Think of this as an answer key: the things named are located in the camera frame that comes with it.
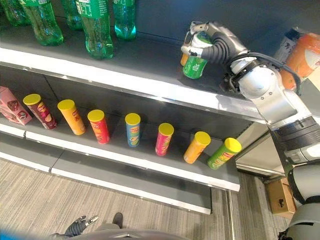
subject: white shelf edge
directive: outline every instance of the white shelf edge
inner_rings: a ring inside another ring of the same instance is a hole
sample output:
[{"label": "white shelf edge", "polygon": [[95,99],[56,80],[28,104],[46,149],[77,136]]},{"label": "white shelf edge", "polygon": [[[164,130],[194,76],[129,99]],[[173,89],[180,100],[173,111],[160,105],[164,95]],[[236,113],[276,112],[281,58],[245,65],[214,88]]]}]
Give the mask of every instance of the white shelf edge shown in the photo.
[{"label": "white shelf edge", "polygon": [[42,56],[0,47],[0,62],[24,66],[61,75],[62,79],[70,77],[99,84],[126,89],[154,96],[153,99],[178,101],[243,116],[248,120],[266,124],[255,105],[247,100],[228,97],[213,92],[206,92],[189,87],[175,85],[154,79],[128,75],[94,66],[76,63],[54,57]]},{"label": "white shelf edge", "polygon": [[169,205],[177,206],[177,207],[180,207],[180,208],[192,210],[192,211],[195,211],[195,212],[199,212],[199,213],[203,213],[203,214],[207,214],[207,215],[209,215],[211,213],[211,209],[208,209],[208,208],[205,208],[205,207],[200,207],[200,206],[193,205],[193,204],[190,204],[190,203],[186,203],[186,202],[183,202],[183,201],[178,201],[178,200],[171,199],[171,198],[168,198],[168,197],[164,197],[164,196],[156,195],[156,194],[153,194],[153,193],[150,193],[150,192],[142,191],[142,190],[139,190],[139,189],[134,189],[134,188],[131,188],[131,187],[127,187],[127,186],[118,185],[118,184],[115,184],[115,183],[99,180],[99,179],[96,179],[96,178],[83,176],[81,174],[77,174],[77,173],[72,173],[72,172],[56,169],[54,167],[51,169],[51,173],[59,175],[59,176],[63,176],[63,177],[67,177],[67,178],[83,181],[83,182],[86,182],[86,183],[90,183],[90,184],[94,184],[94,185],[98,185],[98,186],[103,186],[103,187],[106,187],[106,188],[109,188],[109,189],[114,189],[114,190],[121,191],[121,192],[124,192],[124,193],[136,195],[138,197],[151,199],[151,200],[155,200],[155,201],[162,202],[162,203],[165,203],[165,204],[169,204]]},{"label": "white shelf edge", "polygon": [[173,176],[178,176],[184,179],[189,179],[195,182],[200,182],[207,184],[209,187],[218,187],[222,189],[228,189],[238,192],[240,190],[240,185],[236,183],[232,183],[226,180],[217,179],[210,176],[201,175],[198,173],[182,170],[179,168],[151,162],[146,159],[141,159],[137,157],[132,157],[108,150],[102,150],[99,148],[79,144],[76,142],[70,142],[50,136],[41,135],[38,133],[26,131],[25,137],[27,139],[36,141],[38,143],[45,143],[52,146],[57,146],[63,149],[69,149],[72,151],[77,151],[79,153],[84,153],[86,155],[97,156],[101,158],[111,159],[118,162],[126,163],[129,165],[135,165],[139,167],[143,167],[146,169],[151,169],[154,171],[166,173]]},{"label": "white shelf edge", "polygon": [[26,131],[22,130],[22,129],[19,129],[17,127],[8,126],[8,125],[0,123],[0,132],[4,132],[4,133],[7,133],[7,134],[15,135],[15,136],[20,137],[20,138],[24,138]]},{"label": "white shelf edge", "polygon": [[30,167],[30,168],[33,168],[33,169],[38,169],[38,170],[41,170],[41,171],[46,172],[46,173],[49,173],[49,170],[50,170],[50,167],[48,167],[48,166],[44,166],[44,165],[41,165],[39,163],[28,161],[28,160],[25,160],[23,158],[16,157],[16,156],[13,156],[13,155],[1,152],[1,151],[0,151],[0,158],[9,160],[11,162],[14,162],[14,163],[17,163],[17,164],[21,164],[21,165],[24,165],[24,166],[27,166],[27,167]]}]

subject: black cable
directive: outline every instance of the black cable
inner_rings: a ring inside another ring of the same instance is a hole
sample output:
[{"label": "black cable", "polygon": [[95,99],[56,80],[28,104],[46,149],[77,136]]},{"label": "black cable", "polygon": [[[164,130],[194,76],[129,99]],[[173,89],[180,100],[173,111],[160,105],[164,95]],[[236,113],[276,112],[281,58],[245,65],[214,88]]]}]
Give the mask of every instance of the black cable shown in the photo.
[{"label": "black cable", "polygon": [[275,59],[275,58],[273,58],[271,56],[268,56],[268,55],[265,55],[265,54],[262,54],[262,53],[259,53],[259,52],[247,52],[247,53],[243,53],[243,54],[240,54],[240,55],[237,55],[237,56],[233,57],[227,63],[227,65],[230,66],[232,62],[234,62],[236,60],[239,60],[239,59],[246,58],[246,57],[254,57],[254,58],[258,58],[258,59],[267,60],[268,62],[272,63],[273,65],[275,65],[279,69],[283,69],[283,70],[287,71],[288,73],[292,74],[294,82],[295,82],[295,86],[296,86],[295,92],[296,92],[296,94],[298,96],[300,96],[301,79],[298,76],[298,74],[296,74],[290,67],[288,67],[284,63],[278,61],[277,59]]}]

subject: green pringles can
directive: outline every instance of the green pringles can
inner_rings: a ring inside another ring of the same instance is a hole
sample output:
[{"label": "green pringles can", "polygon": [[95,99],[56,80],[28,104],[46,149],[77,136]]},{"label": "green pringles can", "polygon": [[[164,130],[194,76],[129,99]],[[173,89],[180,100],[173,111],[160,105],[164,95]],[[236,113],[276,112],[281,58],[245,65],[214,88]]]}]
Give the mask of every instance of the green pringles can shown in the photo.
[{"label": "green pringles can", "polygon": [[[191,46],[196,48],[211,47],[209,36],[205,32],[199,32],[194,35]],[[186,64],[183,67],[183,74],[190,79],[198,79],[202,76],[202,73],[207,64],[207,60],[196,56],[189,56]]]},{"label": "green pringles can", "polygon": [[218,169],[222,164],[239,153],[242,146],[238,140],[228,137],[217,151],[208,159],[207,164],[212,169]]}]

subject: green bottle held by robot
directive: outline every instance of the green bottle held by robot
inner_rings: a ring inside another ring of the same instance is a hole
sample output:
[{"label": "green bottle held by robot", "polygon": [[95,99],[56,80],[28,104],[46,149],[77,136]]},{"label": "green bottle held by robot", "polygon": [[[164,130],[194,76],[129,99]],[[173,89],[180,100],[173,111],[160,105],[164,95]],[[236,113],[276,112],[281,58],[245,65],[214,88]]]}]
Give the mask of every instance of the green bottle held by robot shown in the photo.
[{"label": "green bottle held by robot", "polygon": [[56,23],[51,0],[20,0],[31,21],[35,38],[43,46],[57,46],[64,37]]},{"label": "green bottle held by robot", "polygon": [[83,30],[81,16],[77,9],[76,0],[61,0],[66,23],[72,30]]},{"label": "green bottle held by robot", "polygon": [[76,0],[85,33],[85,47],[95,59],[113,57],[114,45],[110,37],[108,0]]},{"label": "green bottle held by robot", "polygon": [[4,13],[8,21],[13,26],[29,25],[30,21],[19,3],[19,0],[0,0]]},{"label": "green bottle held by robot", "polygon": [[119,39],[136,38],[136,5],[135,0],[112,0],[115,34]]}]

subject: gray shelf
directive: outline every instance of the gray shelf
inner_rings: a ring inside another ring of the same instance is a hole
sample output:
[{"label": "gray shelf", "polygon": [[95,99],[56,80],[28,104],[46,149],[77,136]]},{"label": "gray shelf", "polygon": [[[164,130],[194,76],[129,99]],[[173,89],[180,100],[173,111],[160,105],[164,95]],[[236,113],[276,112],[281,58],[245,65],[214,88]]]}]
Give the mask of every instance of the gray shelf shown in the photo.
[{"label": "gray shelf", "polygon": [[0,133],[0,158],[49,172],[63,150]]},{"label": "gray shelf", "polygon": [[72,31],[64,22],[59,26],[64,43],[45,47],[37,43],[30,26],[4,24],[0,64],[264,123],[251,101],[220,89],[224,76],[220,66],[208,64],[198,80],[185,77],[179,45],[140,37],[130,42],[113,38],[114,57],[99,61],[88,55],[82,31]]},{"label": "gray shelf", "polygon": [[51,173],[184,209],[211,213],[211,189],[183,179],[65,151]]},{"label": "gray shelf", "polygon": [[23,126],[10,122],[2,116],[0,117],[0,124],[25,130],[26,138],[38,143],[112,160],[137,168],[149,169],[210,187],[233,191],[239,191],[240,189],[237,167],[234,161],[228,161],[219,170],[212,170],[207,165],[209,156],[222,144],[222,141],[219,139],[213,138],[211,144],[200,155],[198,160],[194,164],[188,164],[184,161],[183,154],[193,138],[193,135],[190,133],[176,130],[167,155],[160,157],[155,153],[158,133],[158,126],[156,125],[142,123],[140,145],[132,148],[127,143],[124,119],[115,115],[108,115],[107,124],[111,140],[108,144],[98,144],[91,126],[85,117],[90,111],[89,109],[79,108],[80,115],[86,125],[86,132],[83,135],[77,136],[72,133],[56,108],[51,107],[50,104],[49,108],[58,121],[58,127],[53,130],[44,129],[36,118],[26,126]]}]

